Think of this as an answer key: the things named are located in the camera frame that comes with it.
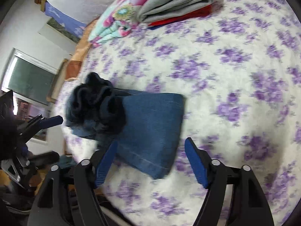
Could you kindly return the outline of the blue denim jeans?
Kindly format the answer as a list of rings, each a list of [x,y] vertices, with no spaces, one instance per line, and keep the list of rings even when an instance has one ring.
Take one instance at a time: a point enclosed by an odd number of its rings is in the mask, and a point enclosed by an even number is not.
[[[100,149],[116,141],[122,162],[161,179],[176,156],[184,104],[181,94],[115,88],[90,73],[66,102],[65,124],[74,135],[96,140]]]

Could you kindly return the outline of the floral turquoise folded quilt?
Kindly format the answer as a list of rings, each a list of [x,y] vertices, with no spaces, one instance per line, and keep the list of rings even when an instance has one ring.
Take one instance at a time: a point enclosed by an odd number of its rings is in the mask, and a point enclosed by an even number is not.
[[[88,41],[93,45],[122,38],[139,25],[139,10],[147,0],[115,0],[99,17],[89,34]]]

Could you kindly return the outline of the purple floral bed sheet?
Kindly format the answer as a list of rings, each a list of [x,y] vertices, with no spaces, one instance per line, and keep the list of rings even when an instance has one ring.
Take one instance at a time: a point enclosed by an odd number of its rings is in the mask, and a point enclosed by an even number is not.
[[[91,71],[116,87],[185,96],[181,139],[249,165],[275,225],[289,218],[300,200],[300,22],[286,0],[217,0],[204,18],[140,25],[88,53],[56,114]]]

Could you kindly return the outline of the red blue folded garment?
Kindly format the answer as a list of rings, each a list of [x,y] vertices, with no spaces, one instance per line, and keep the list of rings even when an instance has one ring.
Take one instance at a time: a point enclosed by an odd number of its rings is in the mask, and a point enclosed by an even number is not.
[[[156,29],[158,27],[162,27],[166,24],[172,24],[174,22],[184,21],[184,20],[190,19],[190,18],[206,17],[211,14],[212,9],[213,9],[212,7],[213,7],[212,5],[207,5],[201,9],[195,10],[193,12],[187,13],[182,16],[163,19],[161,21],[151,22],[147,25],[147,27],[150,28],[151,30],[154,30],[154,29]]]

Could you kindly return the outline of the window with white frame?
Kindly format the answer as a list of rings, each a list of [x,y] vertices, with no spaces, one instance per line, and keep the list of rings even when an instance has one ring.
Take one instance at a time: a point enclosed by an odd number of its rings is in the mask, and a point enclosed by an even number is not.
[[[13,91],[13,113],[20,124],[38,115],[49,118],[52,104],[46,99],[57,70],[13,49],[1,78],[1,90]]]

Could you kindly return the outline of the blue wall poster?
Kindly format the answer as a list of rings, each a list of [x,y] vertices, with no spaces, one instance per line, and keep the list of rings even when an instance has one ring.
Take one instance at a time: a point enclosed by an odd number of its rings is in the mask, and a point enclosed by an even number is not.
[[[45,3],[45,15],[50,17],[47,24],[66,36],[71,41],[78,43],[83,36],[86,24],[77,21],[54,8],[48,2]]]

